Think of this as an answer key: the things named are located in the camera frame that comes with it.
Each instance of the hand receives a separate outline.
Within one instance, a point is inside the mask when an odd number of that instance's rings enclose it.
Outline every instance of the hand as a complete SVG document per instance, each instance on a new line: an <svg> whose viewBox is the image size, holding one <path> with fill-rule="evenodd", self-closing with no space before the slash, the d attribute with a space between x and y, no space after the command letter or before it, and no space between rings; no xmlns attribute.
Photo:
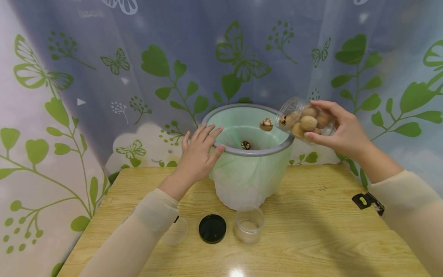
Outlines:
<svg viewBox="0 0 443 277"><path fill-rule="evenodd" d="M337 131L330 137L316 133L305 133L306 139L319 145L324 145L338 153L358 160L369 149L375 146L369 140L355 115L346 111L335 102L311 101L311 105L329 111L338 121Z"/></svg>
<svg viewBox="0 0 443 277"><path fill-rule="evenodd" d="M182 140L183 154L173 174L179 176L190 186L209 175L225 150L224 145L220 145L209 155L215 139L223 131L223 127L219 127L211 133L214 128L215 124L208 127L206 127L206 124L202 124L195 131L190 142L188 142L189 131Z"/></svg>

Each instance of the clear plastic cup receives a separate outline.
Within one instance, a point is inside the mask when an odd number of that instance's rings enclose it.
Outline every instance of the clear plastic cup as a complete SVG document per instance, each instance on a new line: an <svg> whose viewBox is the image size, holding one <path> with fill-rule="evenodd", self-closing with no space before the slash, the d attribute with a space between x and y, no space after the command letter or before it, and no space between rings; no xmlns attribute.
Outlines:
<svg viewBox="0 0 443 277"><path fill-rule="evenodd" d="M183 217L179 217L162 236L162 241L169 246L175 246L181 243L187 235L188 223Z"/></svg>
<svg viewBox="0 0 443 277"><path fill-rule="evenodd" d="M254 244L259 241L263 226L264 215L259 207L247 204L237 210L234 233L241 242Z"/></svg>
<svg viewBox="0 0 443 277"><path fill-rule="evenodd" d="M305 139L304 133L330 136L335 132L336 122L337 119L329 112L310 105L304 99L292 97L278 112L275 125L307 144L314 144Z"/></svg>

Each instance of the cuff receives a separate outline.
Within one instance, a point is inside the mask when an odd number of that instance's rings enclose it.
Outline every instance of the cuff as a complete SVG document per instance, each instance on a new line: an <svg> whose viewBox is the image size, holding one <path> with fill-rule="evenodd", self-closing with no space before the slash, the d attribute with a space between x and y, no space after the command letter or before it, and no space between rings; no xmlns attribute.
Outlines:
<svg viewBox="0 0 443 277"><path fill-rule="evenodd" d="M386 211L412 211L441 199L419 176L406 170L369 185L368 190Z"/></svg>
<svg viewBox="0 0 443 277"><path fill-rule="evenodd" d="M179 214L178 201L156 188L136 206L134 215L156 233L166 232Z"/></svg>

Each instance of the sleeve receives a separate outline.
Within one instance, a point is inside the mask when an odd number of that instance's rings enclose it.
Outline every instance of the sleeve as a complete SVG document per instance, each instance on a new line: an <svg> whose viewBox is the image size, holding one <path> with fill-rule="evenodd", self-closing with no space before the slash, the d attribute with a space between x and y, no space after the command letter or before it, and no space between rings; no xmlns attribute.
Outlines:
<svg viewBox="0 0 443 277"><path fill-rule="evenodd" d="M155 189L112 233L88 262L81 277L136 277L178 215L177 200Z"/></svg>
<svg viewBox="0 0 443 277"><path fill-rule="evenodd" d="M403 171L368 186L384 207L382 216L431 276L443 272L443 201L419 176Z"/></svg>

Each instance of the glass jar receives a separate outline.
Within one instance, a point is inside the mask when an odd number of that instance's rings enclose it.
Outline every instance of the glass jar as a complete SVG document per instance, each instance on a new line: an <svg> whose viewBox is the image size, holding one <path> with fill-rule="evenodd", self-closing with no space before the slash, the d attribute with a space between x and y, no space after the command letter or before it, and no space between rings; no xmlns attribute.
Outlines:
<svg viewBox="0 0 443 277"><path fill-rule="evenodd" d="M312 106L299 97L292 97L278 112L275 125L307 144L314 144L306 140L304 134L314 132L330 136L335 132L336 122L337 119L328 111Z"/></svg>

